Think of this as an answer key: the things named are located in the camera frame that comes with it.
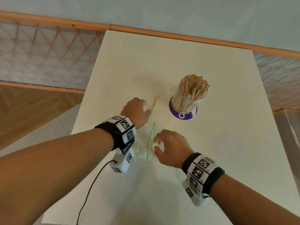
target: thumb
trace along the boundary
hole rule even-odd
[[[155,147],[154,147],[154,150],[155,150],[154,154],[156,155],[157,159],[158,159],[161,163],[163,163],[164,158],[165,158],[165,155],[164,155],[164,153],[162,152],[162,150],[160,149],[160,147],[155,146]]]
[[[144,114],[145,114],[145,122],[147,123],[148,122],[148,119],[149,119],[149,117],[151,116],[151,114],[152,114],[152,111],[149,109],[149,110],[146,110],[145,112],[144,112]]]

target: white table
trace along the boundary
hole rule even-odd
[[[198,114],[183,121],[168,102],[181,78],[203,75],[211,87]],[[119,114],[133,97],[151,105],[143,131],[170,129],[194,151],[209,155],[227,174],[300,215],[300,198],[250,50],[107,31],[88,83],[73,134]],[[88,189],[110,153],[43,223],[76,224]],[[193,206],[182,188],[184,173],[150,162],[132,163],[125,174],[105,168],[94,184],[79,224],[231,224],[210,199]]]

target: wooden floor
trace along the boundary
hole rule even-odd
[[[83,94],[0,85],[0,150],[81,103]]]

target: forearm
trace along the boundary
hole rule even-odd
[[[78,185],[112,148],[109,133],[92,129],[0,158],[0,220],[32,224]]]
[[[228,175],[212,186],[211,197],[234,225],[300,224],[300,218]]]

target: purple label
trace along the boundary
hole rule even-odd
[[[189,119],[192,119],[193,118],[193,114],[195,115],[198,111],[198,107],[196,106],[195,109],[193,109],[191,112],[189,112],[188,114],[180,114],[180,113],[177,113],[173,107],[172,107],[172,104],[171,104],[171,101],[172,101],[172,97],[170,99],[170,102],[169,102],[169,108],[170,108],[170,111],[171,113],[177,117],[178,119],[181,119],[181,120],[189,120]]]

